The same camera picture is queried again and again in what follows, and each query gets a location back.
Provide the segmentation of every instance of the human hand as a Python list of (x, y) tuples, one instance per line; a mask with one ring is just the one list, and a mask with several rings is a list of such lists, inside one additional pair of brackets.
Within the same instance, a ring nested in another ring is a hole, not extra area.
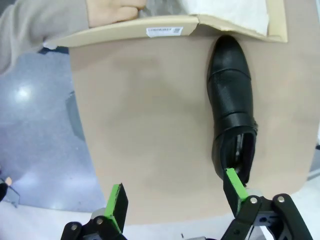
[(86, 0), (90, 28), (138, 17), (147, 0)]

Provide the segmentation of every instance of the barcode sticker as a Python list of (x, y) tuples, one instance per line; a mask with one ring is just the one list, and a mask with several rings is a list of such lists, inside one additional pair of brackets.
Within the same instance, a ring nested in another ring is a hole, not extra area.
[(162, 27), (147, 27), (146, 34), (150, 38), (165, 37), (165, 36), (180, 36), (183, 26), (162, 26)]

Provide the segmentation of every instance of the loafer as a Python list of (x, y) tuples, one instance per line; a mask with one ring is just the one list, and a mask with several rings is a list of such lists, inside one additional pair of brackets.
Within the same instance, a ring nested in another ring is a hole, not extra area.
[(212, 161), (223, 179), (234, 168), (243, 184), (249, 181), (258, 126), (254, 119), (251, 76), (245, 54), (235, 38), (221, 36), (207, 73), (207, 93), (213, 113)]

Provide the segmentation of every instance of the screw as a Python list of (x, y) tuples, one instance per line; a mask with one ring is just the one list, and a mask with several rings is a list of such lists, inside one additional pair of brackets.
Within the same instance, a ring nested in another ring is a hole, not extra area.
[(97, 220), (96, 220), (96, 224), (98, 224), (98, 225), (100, 225), (100, 224), (102, 224), (104, 221), (101, 219), (101, 218), (98, 218)]
[(285, 198), (284, 198), (283, 196), (279, 196), (279, 197), (278, 197), (278, 201), (279, 201), (280, 203), (284, 203), (284, 202), (285, 202)]
[(78, 228), (78, 226), (76, 224), (72, 224), (72, 226), (71, 226), (72, 231), (76, 230), (77, 228)]
[(250, 202), (252, 204), (256, 204), (258, 202), (258, 199), (256, 199), (255, 197), (250, 198)]

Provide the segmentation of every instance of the shiny floor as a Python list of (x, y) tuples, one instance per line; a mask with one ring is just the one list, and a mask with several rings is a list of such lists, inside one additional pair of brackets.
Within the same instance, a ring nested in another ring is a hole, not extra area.
[(86, 143), (74, 134), (67, 54), (23, 55), (0, 76), (1, 178), (10, 176), (20, 204), (92, 212), (106, 201)]

